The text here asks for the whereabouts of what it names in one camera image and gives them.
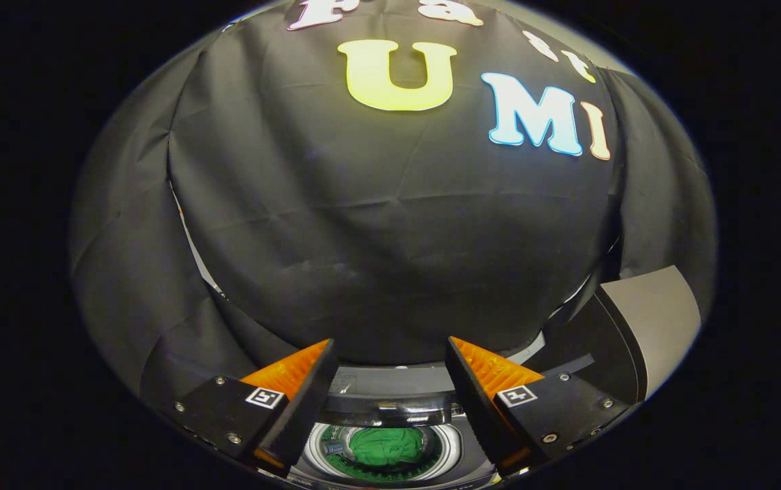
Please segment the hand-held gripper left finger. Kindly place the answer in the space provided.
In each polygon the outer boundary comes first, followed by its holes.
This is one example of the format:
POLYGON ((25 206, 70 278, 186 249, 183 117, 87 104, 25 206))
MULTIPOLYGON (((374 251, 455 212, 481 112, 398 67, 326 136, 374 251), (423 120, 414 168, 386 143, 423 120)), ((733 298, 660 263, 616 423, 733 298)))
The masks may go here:
POLYGON ((204 446, 286 477, 305 450, 338 369, 333 339, 244 378, 213 376, 172 403, 172 422, 204 446))

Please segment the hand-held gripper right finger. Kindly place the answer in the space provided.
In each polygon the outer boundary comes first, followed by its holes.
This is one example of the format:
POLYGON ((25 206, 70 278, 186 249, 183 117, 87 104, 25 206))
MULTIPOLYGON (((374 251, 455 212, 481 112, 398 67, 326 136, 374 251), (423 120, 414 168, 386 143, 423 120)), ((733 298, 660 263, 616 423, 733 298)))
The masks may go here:
POLYGON ((541 374, 456 337, 447 339, 444 365, 481 450, 502 477, 564 459, 631 409, 568 370, 541 374))

